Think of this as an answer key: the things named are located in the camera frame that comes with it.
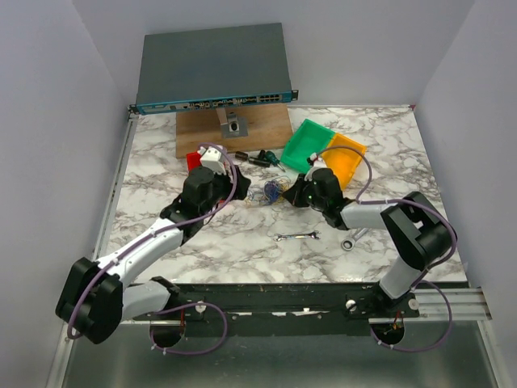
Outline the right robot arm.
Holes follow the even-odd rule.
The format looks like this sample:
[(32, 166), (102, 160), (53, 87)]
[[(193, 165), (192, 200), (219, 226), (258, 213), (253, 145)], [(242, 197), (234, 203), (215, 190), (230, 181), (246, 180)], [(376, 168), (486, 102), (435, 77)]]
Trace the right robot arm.
[(343, 195), (331, 169), (318, 168), (309, 177), (300, 174), (282, 197), (294, 207), (321, 213), (337, 230), (388, 232), (397, 258), (372, 287), (368, 300), (383, 317), (399, 310), (401, 298), (456, 250), (456, 232), (421, 192), (411, 192), (401, 199), (352, 200)]

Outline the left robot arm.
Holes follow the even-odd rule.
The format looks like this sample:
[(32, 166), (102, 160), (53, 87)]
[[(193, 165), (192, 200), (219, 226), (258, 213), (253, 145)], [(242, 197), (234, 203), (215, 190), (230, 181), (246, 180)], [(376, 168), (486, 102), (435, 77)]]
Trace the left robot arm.
[(218, 175), (207, 167), (191, 170), (182, 192), (143, 234), (96, 261), (77, 260), (57, 302), (56, 314), (68, 324), (67, 336), (93, 344), (106, 340), (127, 319), (147, 313), (173, 318), (179, 300), (164, 280), (135, 284), (151, 264), (193, 238), (231, 200), (244, 200), (251, 185), (238, 167)]

